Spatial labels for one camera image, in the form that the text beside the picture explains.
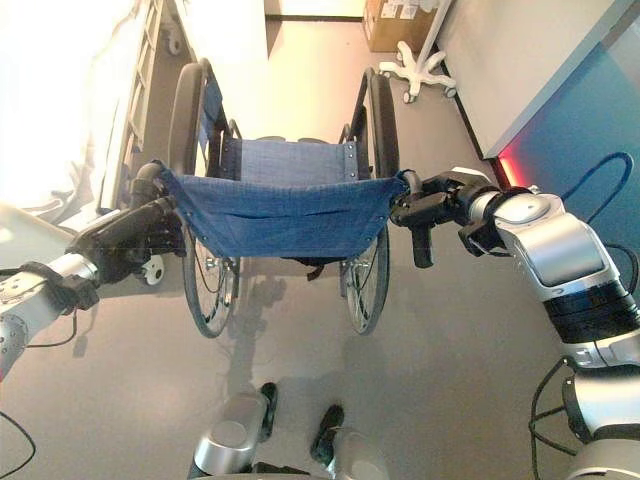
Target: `baseboard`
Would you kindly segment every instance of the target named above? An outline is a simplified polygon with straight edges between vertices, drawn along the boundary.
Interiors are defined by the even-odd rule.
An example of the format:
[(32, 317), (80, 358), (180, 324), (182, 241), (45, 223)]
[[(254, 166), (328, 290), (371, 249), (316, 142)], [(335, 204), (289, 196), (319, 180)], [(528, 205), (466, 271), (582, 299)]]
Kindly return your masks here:
[(362, 22), (362, 17), (336, 17), (319, 15), (274, 15), (264, 16), (267, 21), (276, 22)]

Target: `wheeled stand base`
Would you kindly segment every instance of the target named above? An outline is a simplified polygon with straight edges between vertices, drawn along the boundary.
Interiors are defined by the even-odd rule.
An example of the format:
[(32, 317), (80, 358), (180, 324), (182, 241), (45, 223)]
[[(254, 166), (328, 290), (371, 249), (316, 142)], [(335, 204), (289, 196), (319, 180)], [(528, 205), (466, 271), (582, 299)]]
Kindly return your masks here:
[(380, 72), (390, 76), (395, 73), (400, 78), (409, 80), (409, 89), (402, 97), (404, 103), (413, 103), (420, 93), (420, 86), (423, 83), (427, 85), (444, 85), (444, 94), (447, 97), (453, 97), (457, 93), (456, 81), (446, 75), (434, 75), (431, 72), (445, 59), (445, 52), (438, 52), (431, 55), (424, 64), (423, 68), (419, 68), (413, 59), (413, 53), (405, 42), (398, 42), (397, 58), (403, 65), (394, 62), (380, 62)]

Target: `floor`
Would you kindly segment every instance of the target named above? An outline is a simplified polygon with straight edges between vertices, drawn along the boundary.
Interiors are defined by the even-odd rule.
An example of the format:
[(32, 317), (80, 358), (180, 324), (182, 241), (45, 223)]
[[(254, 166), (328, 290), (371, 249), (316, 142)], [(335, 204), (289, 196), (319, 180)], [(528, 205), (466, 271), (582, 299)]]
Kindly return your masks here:
[[(394, 58), (370, 53), (357, 23), (287, 22), (270, 35), (265, 65), (214, 64), (226, 110), (246, 138), (337, 140), (361, 72)], [(179, 59), (159, 55), (179, 68)], [(171, 89), (154, 81), (165, 85), (154, 95)], [(422, 177), (456, 165), (490, 173), (440, 88), (424, 87), (404, 105), (406, 85), (391, 85), (401, 168)], [(455, 225), (433, 232), (436, 265), (428, 270), (414, 268), (409, 232), (390, 230), (391, 285), (369, 337), (351, 330), (335, 268), (309, 283), (307, 268), (278, 259), (244, 262), (236, 314), (217, 341), (192, 324), (174, 258), (159, 287), (136, 287), (136, 295), (81, 313), (76, 340), (28, 351), (2, 384), (2, 409), (38, 445), (13, 478), (184, 478), (216, 408), (266, 381), (278, 383), (281, 401), (259, 460), (321, 474), (308, 445), (338, 401), (346, 423), (378, 442), (393, 479), (531, 478), (530, 398), (558, 357), (544, 309), (512, 262), (468, 255)], [(37, 340), (70, 328), (65, 317)], [(559, 386), (552, 383), (543, 407), (560, 401)], [(566, 440), (562, 420), (551, 424)], [(6, 471), (29, 450), (5, 423), (0, 434)], [(546, 478), (562, 478), (564, 458), (545, 449), (540, 457)]]

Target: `blue fabric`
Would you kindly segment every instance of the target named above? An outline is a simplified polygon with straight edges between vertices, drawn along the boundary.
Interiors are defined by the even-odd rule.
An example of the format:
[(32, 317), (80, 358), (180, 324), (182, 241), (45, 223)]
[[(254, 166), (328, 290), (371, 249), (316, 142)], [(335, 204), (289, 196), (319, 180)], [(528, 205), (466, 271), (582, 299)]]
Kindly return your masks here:
[(161, 180), (200, 241), (223, 257), (353, 257), (386, 224), (399, 177), (311, 186), (220, 178)]
[(213, 125), (220, 114), (222, 106), (222, 92), (215, 78), (205, 87), (202, 114), (200, 115), (200, 131), (198, 143), (202, 151), (205, 151), (209, 135), (213, 133)]
[(280, 187), (358, 180), (356, 145), (228, 139), (225, 178)]

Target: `cardboard box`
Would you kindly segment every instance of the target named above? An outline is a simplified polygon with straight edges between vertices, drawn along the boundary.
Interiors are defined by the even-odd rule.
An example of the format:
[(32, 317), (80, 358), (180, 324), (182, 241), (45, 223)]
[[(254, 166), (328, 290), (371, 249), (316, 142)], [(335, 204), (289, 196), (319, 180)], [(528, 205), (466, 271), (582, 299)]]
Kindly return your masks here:
[(395, 52), (404, 40), (419, 52), (427, 38), (436, 9), (425, 12), (418, 0), (367, 0), (362, 25), (372, 52)]

